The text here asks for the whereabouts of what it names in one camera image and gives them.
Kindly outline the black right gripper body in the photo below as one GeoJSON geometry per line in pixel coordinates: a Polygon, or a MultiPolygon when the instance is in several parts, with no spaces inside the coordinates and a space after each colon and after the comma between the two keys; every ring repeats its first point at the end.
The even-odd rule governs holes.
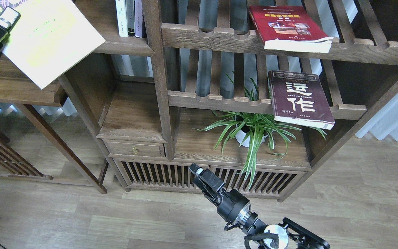
{"type": "Polygon", "coordinates": [[[193,183],[217,207],[217,213],[227,222],[225,230],[242,228],[248,222],[250,201],[236,189],[226,191],[224,181],[212,171],[205,169],[201,177],[194,178],[193,183]]]}

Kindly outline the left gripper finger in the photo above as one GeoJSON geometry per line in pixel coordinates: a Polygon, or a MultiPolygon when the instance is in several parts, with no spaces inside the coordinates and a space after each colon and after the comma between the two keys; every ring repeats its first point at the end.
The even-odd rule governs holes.
{"type": "Polygon", "coordinates": [[[12,29],[20,17],[21,14],[14,8],[6,7],[0,13],[0,27],[3,27],[3,29],[12,29]]]}

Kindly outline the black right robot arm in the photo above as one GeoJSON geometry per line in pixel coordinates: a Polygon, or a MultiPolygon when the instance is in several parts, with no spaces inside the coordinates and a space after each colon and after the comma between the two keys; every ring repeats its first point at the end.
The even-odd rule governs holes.
{"type": "Polygon", "coordinates": [[[267,225],[252,212],[250,201],[239,191],[226,191],[225,183],[209,169],[191,164],[189,170],[195,174],[193,183],[204,196],[217,207],[217,213],[227,222],[224,230],[239,228],[245,233],[245,248],[250,241],[259,244],[259,249],[286,249],[292,239],[298,249],[329,249],[330,244],[288,218],[282,224],[267,225]]]}

